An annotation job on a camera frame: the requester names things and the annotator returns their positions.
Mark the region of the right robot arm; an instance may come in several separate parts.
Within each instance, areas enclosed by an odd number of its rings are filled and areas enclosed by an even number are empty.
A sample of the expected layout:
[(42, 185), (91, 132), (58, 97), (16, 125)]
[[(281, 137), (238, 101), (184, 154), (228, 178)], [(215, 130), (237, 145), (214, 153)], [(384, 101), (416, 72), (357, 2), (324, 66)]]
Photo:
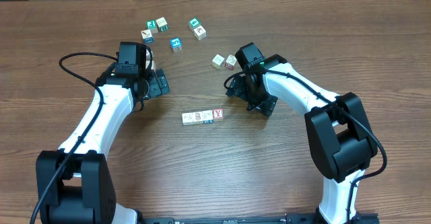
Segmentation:
[(271, 116), (278, 100), (303, 115), (310, 155), (323, 175), (323, 196), (313, 213), (292, 213), (280, 223), (378, 223), (376, 214), (355, 209), (360, 180), (382, 149), (361, 100), (342, 96), (301, 76), (278, 54), (265, 57), (254, 43), (235, 54), (242, 71), (224, 82), (227, 96), (247, 102), (249, 111)]

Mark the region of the pineapple picture wooden block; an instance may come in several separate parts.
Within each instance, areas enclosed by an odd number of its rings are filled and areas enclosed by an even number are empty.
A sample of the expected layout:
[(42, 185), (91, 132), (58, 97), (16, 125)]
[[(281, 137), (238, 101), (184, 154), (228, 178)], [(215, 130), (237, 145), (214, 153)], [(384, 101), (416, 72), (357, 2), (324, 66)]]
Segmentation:
[(203, 124), (202, 112), (193, 112), (193, 124)]

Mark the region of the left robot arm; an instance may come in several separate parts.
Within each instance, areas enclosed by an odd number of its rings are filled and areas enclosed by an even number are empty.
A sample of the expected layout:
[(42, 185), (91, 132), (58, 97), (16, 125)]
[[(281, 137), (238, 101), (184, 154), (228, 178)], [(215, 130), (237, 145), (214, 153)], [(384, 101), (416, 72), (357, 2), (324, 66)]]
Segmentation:
[(136, 104), (170, 91), (163, 70), (153, 68), (153, 57), (145, 44), (122, 42), (95, 81), (66, 70), (91, 85), (94, 98), (70, 137), (57, 150), (40, 152), (31, 223), (144, 223), (140, 211), (117, 202), (106, 159)]

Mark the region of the red letter Y block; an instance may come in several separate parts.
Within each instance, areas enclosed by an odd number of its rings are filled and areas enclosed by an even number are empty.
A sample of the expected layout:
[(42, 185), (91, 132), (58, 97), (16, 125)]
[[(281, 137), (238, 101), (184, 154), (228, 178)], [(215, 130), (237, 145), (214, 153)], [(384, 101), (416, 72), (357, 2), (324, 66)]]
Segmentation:
[(212, 112), (213, 112), (213, 121), (214, 122), (223, 121), (224, 111), (222, 108), (215, 108), (212, 110)]

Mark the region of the wooden block blue bottom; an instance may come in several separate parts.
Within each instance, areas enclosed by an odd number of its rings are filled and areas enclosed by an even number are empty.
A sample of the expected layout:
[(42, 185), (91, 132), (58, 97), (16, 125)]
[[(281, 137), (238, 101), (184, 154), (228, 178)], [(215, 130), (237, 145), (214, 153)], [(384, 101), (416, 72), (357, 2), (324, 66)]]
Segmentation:
[(213, 111), (212, 110), (202, 111), (202, 120), (204, 124), (213, 123)]

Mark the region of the wooden block red bottom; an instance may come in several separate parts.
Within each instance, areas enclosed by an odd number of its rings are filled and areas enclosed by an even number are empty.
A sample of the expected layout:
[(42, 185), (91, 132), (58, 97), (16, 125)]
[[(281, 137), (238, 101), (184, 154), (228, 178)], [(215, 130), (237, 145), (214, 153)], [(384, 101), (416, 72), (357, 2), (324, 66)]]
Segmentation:
[(193, 113), (192, 112), (182, 113), (182, 122), (183, 122), (183, 125), (193, 124)]

